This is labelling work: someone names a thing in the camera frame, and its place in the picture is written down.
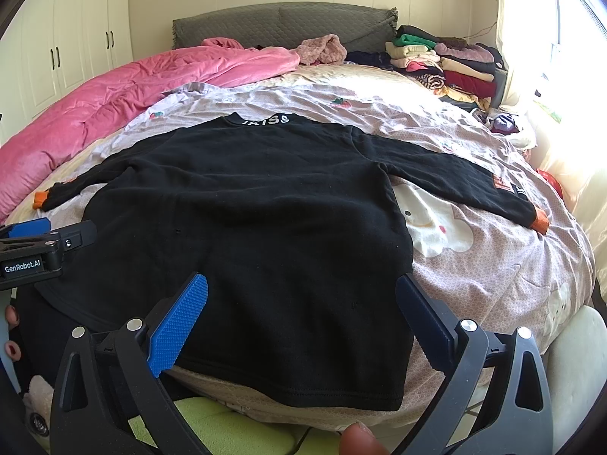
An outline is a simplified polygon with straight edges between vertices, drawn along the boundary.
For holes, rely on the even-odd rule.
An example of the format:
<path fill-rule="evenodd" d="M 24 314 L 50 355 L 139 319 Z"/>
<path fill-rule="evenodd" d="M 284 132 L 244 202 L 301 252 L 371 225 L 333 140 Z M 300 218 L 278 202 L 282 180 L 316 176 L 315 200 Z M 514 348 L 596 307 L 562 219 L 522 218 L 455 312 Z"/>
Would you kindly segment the person's right hand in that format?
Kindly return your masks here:
<path fill-rule="evenodd" d="M 389 455 L 390 452 L 362 423 L 354 423 L 341 434 L 340 455 Z"/>

